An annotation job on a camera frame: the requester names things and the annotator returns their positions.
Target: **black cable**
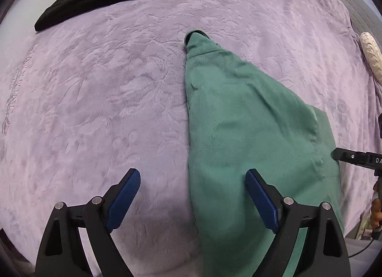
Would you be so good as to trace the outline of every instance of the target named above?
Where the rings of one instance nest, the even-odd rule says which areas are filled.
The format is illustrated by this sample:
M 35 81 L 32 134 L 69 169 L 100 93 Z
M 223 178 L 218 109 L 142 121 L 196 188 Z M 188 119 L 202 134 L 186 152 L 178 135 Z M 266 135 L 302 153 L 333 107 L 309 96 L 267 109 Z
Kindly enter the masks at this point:
M 355 253 L 355 254 L 349 256 L 349 259 L 350 259 L 351 257 L 354 257 L 354 256 L 356 256 L 356 255 L 359 255 L 361 252 L 364 252 L 364 251 L 371 245 L 371 243 L 372 243 L 373 241 L 374 241 L 374 239 L 372 239 L 371 242 L 370 242 L 365 248 L 363 248 L 361 251 L 359 251 L 359 252 L 357 252 L 357 253 Z

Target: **white pillow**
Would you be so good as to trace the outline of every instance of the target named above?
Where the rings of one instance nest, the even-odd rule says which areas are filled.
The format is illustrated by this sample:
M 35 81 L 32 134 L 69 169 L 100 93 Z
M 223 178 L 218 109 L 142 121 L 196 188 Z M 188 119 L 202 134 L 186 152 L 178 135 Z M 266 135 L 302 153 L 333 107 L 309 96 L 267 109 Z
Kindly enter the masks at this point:
M 382 54 L 377 42 L 368 32 L 363 32 L 360 35 L 360 42 L 371 71 L 377 78 L 379 84 L 382 85 Z

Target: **lavender bedspread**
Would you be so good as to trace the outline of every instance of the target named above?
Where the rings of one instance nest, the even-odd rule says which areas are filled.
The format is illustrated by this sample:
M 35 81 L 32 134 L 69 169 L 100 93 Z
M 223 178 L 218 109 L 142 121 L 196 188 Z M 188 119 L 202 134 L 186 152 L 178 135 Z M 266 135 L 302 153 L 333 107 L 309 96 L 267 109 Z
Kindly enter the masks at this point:
M 0 225 L 32 263 L 54 204 L 142 185 L 114 241 L 137 276 L 200 276 L 188 198 L 183 38 L 201 28 L 308 104 L 337 145 L 381 152 L 381 87 L 339 0 L 133 0 L 36 34 L 0 77 Z M 345 231 L 372 172 L 341 165 Z M 90 246 L 85 242 L 93 271 Z

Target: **gray headboard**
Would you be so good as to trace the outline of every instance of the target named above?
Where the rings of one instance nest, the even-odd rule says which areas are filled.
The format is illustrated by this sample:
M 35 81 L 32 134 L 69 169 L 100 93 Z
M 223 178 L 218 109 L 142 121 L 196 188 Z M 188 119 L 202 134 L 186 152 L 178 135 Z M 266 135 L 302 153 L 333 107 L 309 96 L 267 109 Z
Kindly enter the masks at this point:
M 341 0 L 350 13 L 350 20 L 357 34 L 369 32 L 382 48 L 382 21 L 363 0 Z

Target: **green cloth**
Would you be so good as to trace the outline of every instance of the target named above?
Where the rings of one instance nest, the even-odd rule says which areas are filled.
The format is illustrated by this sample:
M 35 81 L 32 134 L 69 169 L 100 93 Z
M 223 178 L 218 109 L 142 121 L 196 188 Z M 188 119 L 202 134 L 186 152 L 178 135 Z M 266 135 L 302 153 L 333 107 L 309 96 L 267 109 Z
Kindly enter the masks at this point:
M 245 191 L 245 173 L 256 168 L 300 204 L 331 203 L 342 226 L 335 142 L 324 112 L 254 65 L 200 31 L 185 42 L 190 195 L 203 276 L 251 277 L 274 234 Z M 293 275 L 303 242 L 299 235 L 284 276 Z

